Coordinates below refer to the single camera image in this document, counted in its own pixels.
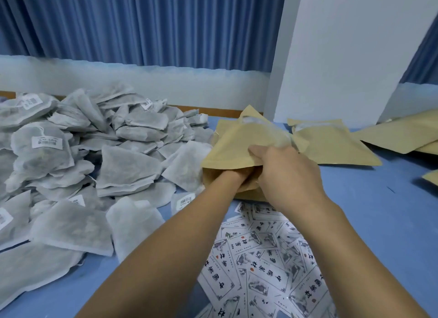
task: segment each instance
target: hand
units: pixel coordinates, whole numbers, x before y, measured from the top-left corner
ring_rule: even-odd
[[[293,147],[251,145],[249,151],[263,162],[258,183],[268,202],[293,222],[326,214],[335,206],[322,187],[319,166]]]

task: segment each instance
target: white label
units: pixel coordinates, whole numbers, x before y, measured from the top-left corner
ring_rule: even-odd
[[[32,137],[32,148],[51,147],[62,150],[62,138],[53,136],[34,136]]]
[[[73,204],[85,206],[84,197],[82,197],[81,194],[74,196],[72,198],[69,198],[67,200],[72,202]]]
[[[41,98],[35,93],[29,93],[21,97],[21,106],[23,106],[25,110],[30,110],[32,107],[35,107],[41,103]]]
[[[13,217],[6,211],[3,207],[0,207],[0,230],[6,227],[11,221]]]
[[[150,99],[146,98],[146,102],[145,103],[141,103],[140,105],[141,105],[141,107],[143,107],[143,109],[145,111],[147,111],[149,108],[152,107],[153,104],[154,103]]]
[[[196,195],[194,193],[188,194],[187,196],[184,196],[180,200],[177,201],[177,211],[182,210],[184,207],[189,205],[189,203],[194,200]]]

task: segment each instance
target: blue tablecloth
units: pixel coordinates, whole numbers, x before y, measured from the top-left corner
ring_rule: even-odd
[[[214,129],[218,120],[211,116],[210,127]],[[373,151],[383,166],[321,166],[324,188],[380,261],[430,316],[438,317],[438,187],[421,179],[438,169],[438,158]],[[236,204],[226,219],[236,215]],[[159,211],[164,219],[170,218],[170,204]],[[83,266],[22,294],[0,311],[0,317],[73,317],[117,266],[115,255],[87,254]],[[206,304],[208,299],[196,284],[178,317],[193,318]]]

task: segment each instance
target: tea bag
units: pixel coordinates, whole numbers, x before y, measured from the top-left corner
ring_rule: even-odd
[[[80,251],[25,243],[0,254],[0,310],[25,291],[40,288],[68,273],[82,258]]]
[[[168,119],[164,113],[156,113],[154,111],[137,111],[129,113],[125,117],[125,122],[130,126],[164,130],[167,127]]]
[[[134,93],[134,88],[132,86],[124,82],[117,82],[92,94],[91,99],[96,104],[100,104],[129,93]]]
[[[175,119],[179,119],[180,117],[184,116],[183,112],[178,107],[173,107],[173,106],[167,106],[162,111],[162,114],[165,114],[167,116],[169,122],[172,122]]]
[[[201,161],[210,151],[209,144],[188,142],[162,176],[186,191],[196,191],[202,185]]]
[[[198,114],[187,118],[190,125],[196,124],[206,124],[209,121],[209,116],[207,114]]]
[[[119,141],[102,138],[86,138],[80,141],[79,147],[89,151],[100,151],[103,146],[117,146],[120,145]]]
[[[130,194],[126,197],[129,197],[134,201],[147,200],[152,208],[158,208],[170,202],[170,198],[176,189],[177,188],[173,183],[159,182],[151,184],[146,190]]]
[[[159,175],[151,175],[142,179],[139,179],[131,184],[105,187],[103,189],[97,189],[97,195],[99,197],[104,196],[122,196],[126,194],[133,194],[148,188]]]
[[[52,201],[59,202],[63,199],[68,199],[74,196],[84,184],[92,182],[92,179],[87,176],[85,179],[80,181],[77,184],[71,185],[66,188],[55,188],[55,189],[47,189],[44,187],[35,187],[36,191],[42,194],[46,199],[50,199]]]
[[[51,201],[49,199],[44,199],[30,208],[30,220],[35,220],[37,217],[42,215],[44,212],[50,210],[53,205],[57,202]]]
[[[0,127],[18,127],[47,114],[58,100],[44,93],[17,94],[16,99],[0,107]]]
[[[155,158],[115,146],[104,146],[102,158],[102,167],[96,182],[97,189],[128,185],[151,175],[160,175],[162,172],[160,162]]]
[[[12,134],[11,147],[18,158],[14,172],[6,180],[8,192],[26,180],[46,176],[52,170],[74,165],[64,133],[51,122],[32,122]]]
[[[129,114],[129,106],[122,105],[112,117],[112,128],[117,130],[125,123],[125,118]]]
[[[185,144],[186,143],[183,142],[166,144],[163,147],[159,148],[157,151],[160,152],[161,155],[167,159]]]
[[[119,147],[125,150],[148,154],[157,147],[157,144],[155,142],[126,141],[120,144]]]
[[[84,115],[96,126],[101,132],[107,132],[109,126],[103,117],[97,104],[90,99],[84,90],[77,93],[74,97],[74,102]]]
[[[157,209],[136,206],[128,197],[110,207],[107,221],[120,263],[164,223]]]
[[[210,143],[210,140],[214,134],[214,131],[210,128],[204,129],[197,127],[193,129],[194,131],[194,141],[201,143]]]
[[[172,216],[189,205],[195,198],[196,194],[194,192],[180,192],[173,194],[170,200],[170,211],[172,212]]]
[[[111,229],[105,212],[63,200],[43,213],[30,229],[33,242],[112,256]]]
[[[90,161],[80,160],[73,167],[53,171],[45,177],[32,181],[27,187],[65,188],[79,183],[86,174],[90,174],[92,171],[94,171],[94,165]]]
[[[116,135],[130,141],[157,142],[167,136],[166,133],[146,127],[120,127]]]
[[[76,107],[59,103],[57,110],[47,118],[60,129],[74,130],[90,126],[90,120]]]
[[[26,241],[23,232],[30,217],[30,190],[21,193],[0,206],[0,250]]]

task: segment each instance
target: kraft paper bag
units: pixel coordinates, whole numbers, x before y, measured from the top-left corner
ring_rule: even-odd
[[[288,119],[298,151],[318,164],[381,166],[380,159],[352,136],[342,120]]]
[[[243,123],[244,117],[259,119],[259,122]],[[213,149],[202,161],[204,185],[207,187],[223,170],[261,166],[259,158],[251,155],[249,145],[291,146],[289,133],[277,128],[261,116],[254,108],[248,106],[237,121],[219,121],[216,129],[216,141]],[[259,188],[257,179],[262,171],[257,167],[253,174],[239,188],[238,192],[248,192]]]
[[[424,174],[422,178],[428,180],[429,182],[432,182],[435,185],[438,185],[438,170]]]
[[[361,141],[406,154],[438,140],[438,109],[380,123],[352,135]]]
[[[438,141],[426,144],[415,151],[438,155]]]

